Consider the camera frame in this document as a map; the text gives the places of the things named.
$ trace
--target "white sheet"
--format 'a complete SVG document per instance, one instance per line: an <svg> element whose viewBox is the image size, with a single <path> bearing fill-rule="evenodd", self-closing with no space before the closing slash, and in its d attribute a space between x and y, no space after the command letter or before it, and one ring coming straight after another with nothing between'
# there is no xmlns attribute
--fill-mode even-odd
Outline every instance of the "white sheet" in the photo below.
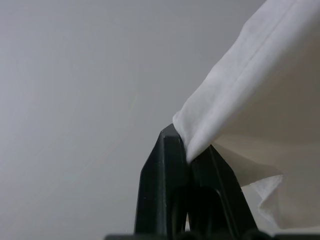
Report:
<svg viewBox="0 0 320 240"><path fill-rule="evenodd" d="M320 225L320 1L267 0L173 124L189 161L213 143L268 220Z"/></svg>

